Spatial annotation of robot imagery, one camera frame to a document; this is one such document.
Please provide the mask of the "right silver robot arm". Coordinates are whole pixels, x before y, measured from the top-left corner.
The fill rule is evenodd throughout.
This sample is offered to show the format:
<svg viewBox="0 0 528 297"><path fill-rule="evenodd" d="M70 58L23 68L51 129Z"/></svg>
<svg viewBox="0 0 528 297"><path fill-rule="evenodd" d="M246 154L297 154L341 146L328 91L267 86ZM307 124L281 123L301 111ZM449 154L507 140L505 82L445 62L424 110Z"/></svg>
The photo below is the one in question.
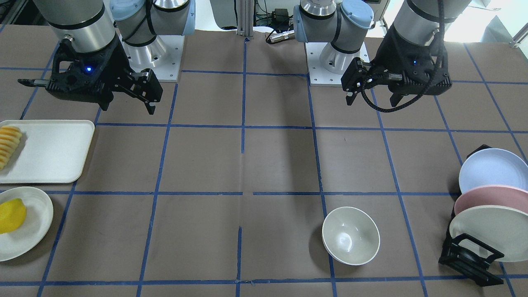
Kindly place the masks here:
<svg viewBox="0 0 528 297"><path fill-rule="evenodd" d="M121 92L155 112L163 88L158 76L174 50L162 36L196 28L194 0L36 0L59 38L49 79L19 79L60 100L98 104L106 111Z"/></svg>

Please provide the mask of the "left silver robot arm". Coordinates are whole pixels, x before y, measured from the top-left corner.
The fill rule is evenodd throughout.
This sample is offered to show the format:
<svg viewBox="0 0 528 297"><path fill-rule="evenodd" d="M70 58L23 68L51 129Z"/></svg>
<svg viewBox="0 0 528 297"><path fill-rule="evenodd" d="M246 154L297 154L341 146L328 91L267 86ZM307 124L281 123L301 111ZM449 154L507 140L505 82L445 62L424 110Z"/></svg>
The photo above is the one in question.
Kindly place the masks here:
<svg viewBox="0 0 528 297"><path fill-rule="evenodd" d="M405 0L370 62L359 52L374 12L362 0L300 1L293 14L295 38L325 43L322 62L341 75L347 105L361 94L372 109L392 113L452 87L444 36L468 4Z"/></svg>

